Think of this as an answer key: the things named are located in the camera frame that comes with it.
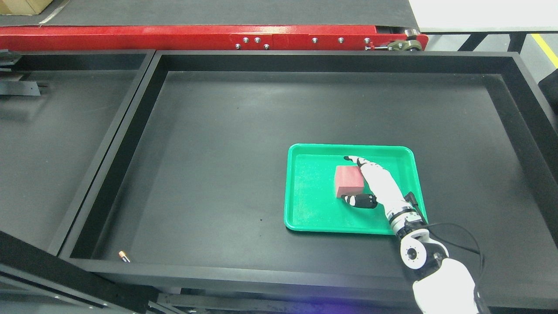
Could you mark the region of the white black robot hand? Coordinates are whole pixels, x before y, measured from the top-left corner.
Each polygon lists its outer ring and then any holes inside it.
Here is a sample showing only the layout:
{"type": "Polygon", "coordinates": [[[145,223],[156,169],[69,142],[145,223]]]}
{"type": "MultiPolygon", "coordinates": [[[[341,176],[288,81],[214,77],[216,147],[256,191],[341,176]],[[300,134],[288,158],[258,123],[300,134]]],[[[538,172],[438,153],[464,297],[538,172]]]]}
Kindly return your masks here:
{"type": "Polygon", "coordinates": [[[344,159],[357,165],[361,181],[368,184],[371,193],[337,193],[338,198],[355,208],[375,208],[382,205],[387,219],[414,211],[412,204],[403,197],[391,173],[384,167],[362,157],[345,156],[344,159]]]}

